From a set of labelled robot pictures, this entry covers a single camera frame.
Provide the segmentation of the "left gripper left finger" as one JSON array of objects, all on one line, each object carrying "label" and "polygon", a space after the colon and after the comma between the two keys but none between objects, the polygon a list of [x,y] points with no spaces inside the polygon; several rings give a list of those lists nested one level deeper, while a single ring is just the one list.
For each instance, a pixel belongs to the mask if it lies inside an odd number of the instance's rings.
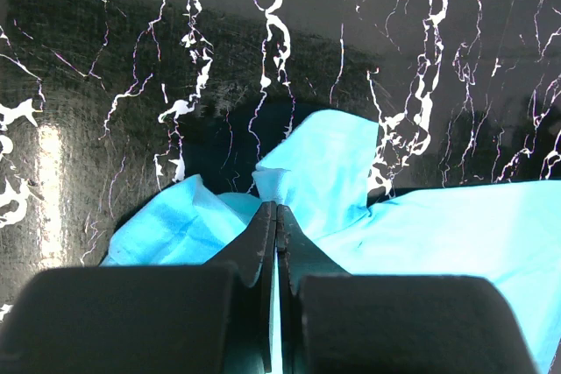
[{"label": "left gripper left finger", "polygon": [[276,203],[262,203],[243,232],[206,262],[232,272],[223,373],[272,371],[276,219]]}]

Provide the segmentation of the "cyan t shirt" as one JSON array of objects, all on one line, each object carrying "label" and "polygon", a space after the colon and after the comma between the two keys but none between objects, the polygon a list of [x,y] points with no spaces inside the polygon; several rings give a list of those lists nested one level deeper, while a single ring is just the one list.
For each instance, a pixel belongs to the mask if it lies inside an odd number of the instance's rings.
[{"label": "cyan t shirt", "polygon": [[274,201],[353,274],[488,279],[511,306],[538,371],[547,372],[560,340],[559,182],[423,189],[369,204],[377,131],[362,117],[317,111],[256,165],[256,194],[214,194],[190,176],[115,232],[103,264],[206,262]]}]

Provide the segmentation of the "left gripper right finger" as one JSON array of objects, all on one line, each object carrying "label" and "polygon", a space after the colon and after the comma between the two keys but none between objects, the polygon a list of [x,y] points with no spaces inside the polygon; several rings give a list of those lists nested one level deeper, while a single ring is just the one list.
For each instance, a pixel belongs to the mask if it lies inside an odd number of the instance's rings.
[{"label": "left gripper right finger", "polygon": [[285,205],[277,207],[277,260],[282,371],[304,373],[301,282],[308,276],[347,276],[349,272],[303,233],[291,209]]}]

